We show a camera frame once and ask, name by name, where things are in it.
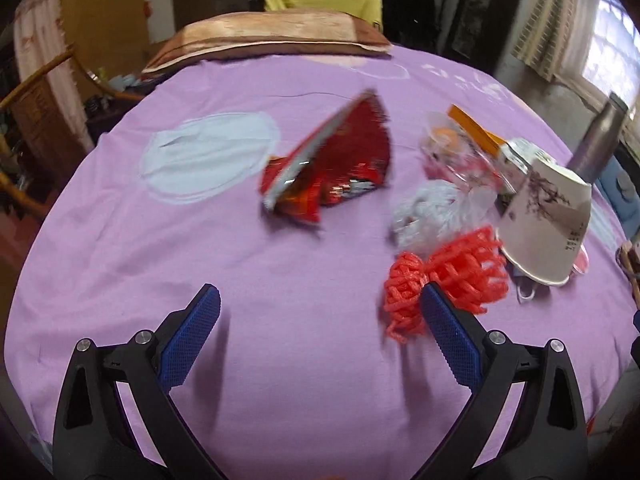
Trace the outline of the orange snack wrapper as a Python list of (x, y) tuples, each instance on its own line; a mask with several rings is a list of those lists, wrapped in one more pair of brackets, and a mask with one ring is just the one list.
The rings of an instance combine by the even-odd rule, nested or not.
[(506, 143), (506, 140), (483, 128), (457, 105), (452, 104), (447, 115), (471, 137), (483, 152), (493, 158), (498, 157), (500, 148)]

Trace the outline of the steel water bottle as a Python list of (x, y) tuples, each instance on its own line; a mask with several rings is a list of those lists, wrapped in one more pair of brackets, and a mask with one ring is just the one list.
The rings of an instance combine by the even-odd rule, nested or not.
[(620, 129), (627, 113), (627, 104), (611, 92), (600, 113), (590, 122), (566, 168), (587, 183), (596, 182), (620, 142)]

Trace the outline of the beige checked curtain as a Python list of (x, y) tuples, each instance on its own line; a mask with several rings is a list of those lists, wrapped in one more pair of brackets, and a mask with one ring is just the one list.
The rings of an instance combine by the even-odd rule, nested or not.
[(589, 87), (584, 75), (599, 0), (520, 0), (510, 53), (543, 80)]

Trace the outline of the red foil snack bag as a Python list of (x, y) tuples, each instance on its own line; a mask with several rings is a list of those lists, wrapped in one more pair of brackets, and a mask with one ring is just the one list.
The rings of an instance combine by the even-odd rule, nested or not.
[(359, 93), (285, 156), (269, 159), (262, 208), (316, 226), (321, 209), (383, 186), (392, 146), (388, 116), (373, 89)]

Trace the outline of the yellow cloth on chair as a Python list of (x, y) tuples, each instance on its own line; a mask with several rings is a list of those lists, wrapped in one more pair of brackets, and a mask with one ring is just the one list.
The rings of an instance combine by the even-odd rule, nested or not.
[(382, 0), (265, 0), (266, 11), (293, 9), (330, 10), (347, 13), (383, 30)]

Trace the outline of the red foam fruit net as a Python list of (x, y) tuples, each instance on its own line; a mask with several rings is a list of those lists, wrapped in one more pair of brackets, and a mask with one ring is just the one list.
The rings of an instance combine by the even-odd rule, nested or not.
[(426, 330), (419, 297), (428, 283), (437, 284), (459, 310), (480, 315), (509, 290), (506, 259), (491, 226), (482, 226), (439, 247), (427, 259), (402, 252), (384, 282), (386, 336), (404, 344)]

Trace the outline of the purple bed sheet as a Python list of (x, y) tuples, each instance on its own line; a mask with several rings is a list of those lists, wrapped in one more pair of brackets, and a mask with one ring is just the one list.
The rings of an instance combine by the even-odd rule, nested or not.
[[(264, 214), (262, 161), (369, 88), (390, 116), (384, 188), (326, 208), (314, 230)], [(431, 337), (398, 344), (380, 315), (390, 216), (424, 181), (427, 114), (451, 105), (570, 158), (495, 79), (404, 48), (203, 62), (158, 86), (79, 166), (18, 280), (4, 355), (40, 437), (79, 339), (122, 344), (208, 283), (222, 315), (171, 396), (229, 477), (410, 478), (469, 395)]]

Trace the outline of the brown satin pillow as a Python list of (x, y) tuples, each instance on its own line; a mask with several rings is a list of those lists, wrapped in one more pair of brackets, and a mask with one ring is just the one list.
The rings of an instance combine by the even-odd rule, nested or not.
[(142, 77), (175, 73), (201, 60), (286, 54), (384, 56), (391, 48), (382, 32), (343, 12), (236, 12), (184, 26), (146, 64)]

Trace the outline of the paper cup with tree print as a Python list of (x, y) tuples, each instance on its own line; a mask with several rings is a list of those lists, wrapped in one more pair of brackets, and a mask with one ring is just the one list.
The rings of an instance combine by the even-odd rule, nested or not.
[(587, 232), (591, 199), (592, 185), (574, 171), (535, 159), (496, 227), (506, 260), (541, 285), (565, 285)]

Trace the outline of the white foam fruit net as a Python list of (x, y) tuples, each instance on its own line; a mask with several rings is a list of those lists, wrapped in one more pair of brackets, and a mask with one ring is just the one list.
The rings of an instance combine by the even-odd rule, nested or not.
[(442, 245), (479, 228), (494, 206), (490, 186), (459, 188), (445, 180), (428, 180), (394, 210), (390, 232), (398, 252), (425, 259)]

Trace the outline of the white face mask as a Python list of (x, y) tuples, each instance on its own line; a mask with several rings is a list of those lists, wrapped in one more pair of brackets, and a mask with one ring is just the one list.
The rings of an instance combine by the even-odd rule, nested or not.
[[(590, 260), (588, 252), (585, 246), (582, 246), (574, 261), (572, 272), (570, 272), (570, 278), (587, 274), (589, 267)], [(518, 268), (512, 263), (508, 265), (508, 268), (512, 282), (515, 285), (518, 302), (522, 304), (523, 302), (532, 301), (536, 296), (536, 292), (538, 292), (539, 289), (542, 289), (542, 285), (529, 278), (521, 270), (518, 270)]]

